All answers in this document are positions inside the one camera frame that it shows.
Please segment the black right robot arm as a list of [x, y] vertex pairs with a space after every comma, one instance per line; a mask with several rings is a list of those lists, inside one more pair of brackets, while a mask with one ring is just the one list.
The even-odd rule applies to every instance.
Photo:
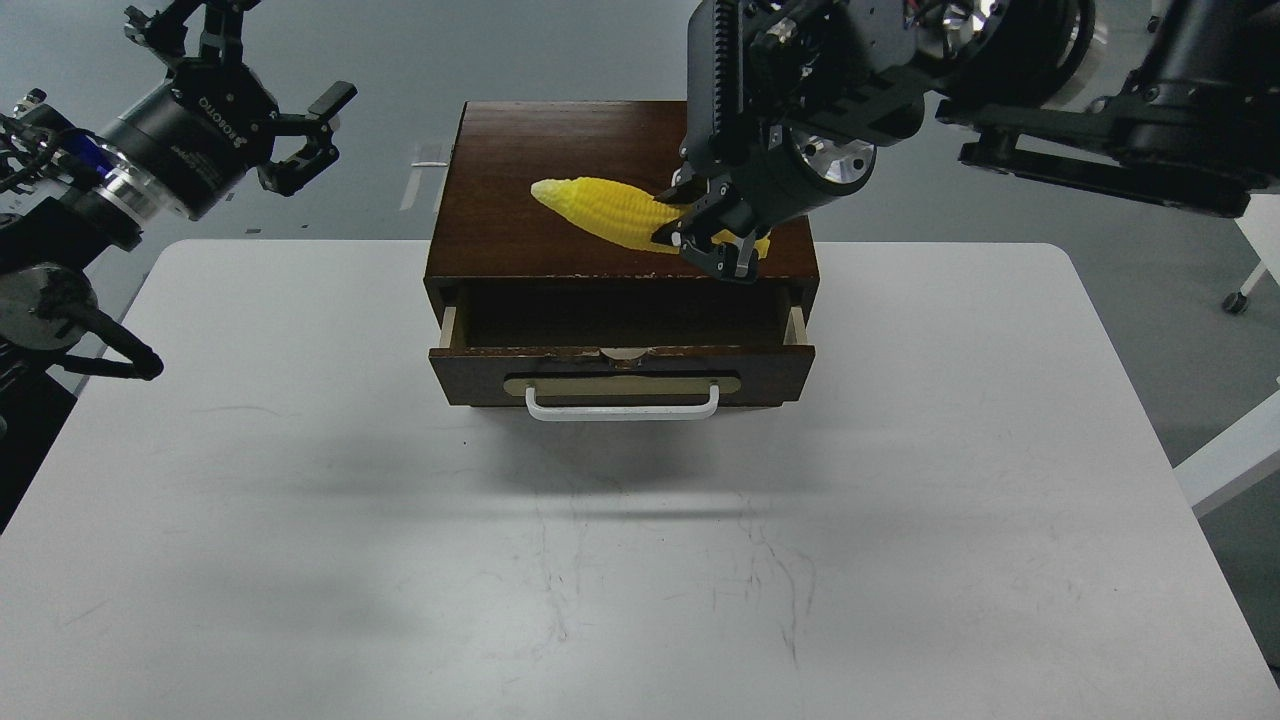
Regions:
[[703, 1], [687, 27], [687, 131], [650, 234], [751, 283], [777, 225], [865, 186], [925, 96], [977, 132], [964, 164], [1238, 218], [1277, 191], [1277, 4], [1171, 1], [1114, 95], [1065, 111], [1101, 47], [1093, 1]]

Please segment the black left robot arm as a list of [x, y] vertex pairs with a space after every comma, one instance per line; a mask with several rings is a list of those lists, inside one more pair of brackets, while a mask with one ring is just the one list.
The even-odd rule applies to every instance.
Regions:
[[69, 122], [40, 90], [3, 117], [3, 191], [60, 192], [3, 215], [3, 401], [58, 366], [151, 380], [159, 355], [109, 316], [87, 277], [108, 249], [136, 249], [161, 211], [206, 217], [250, 173], [289, 197], [339, 159], [339, 111], [356, 96], [333, 83], [306, 111], [285, 113], [244, 63], [251, 1], [170, 1], [125, 9], [124, 32], [166, 69], [163, 82], [106, 129]]

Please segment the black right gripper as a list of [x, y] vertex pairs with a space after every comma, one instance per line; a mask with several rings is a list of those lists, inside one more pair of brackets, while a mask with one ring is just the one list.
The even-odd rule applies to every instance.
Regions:
[[716, 137], [691, 131], [690, 165], [681, 165], [664, 205], [687, 208], [659, 225], [652, 242], [714, 279], [751, 284], [759, 252], [777, 225], [863, 190], [877, 146], [840, 142], [805, 129], [755, 129]]

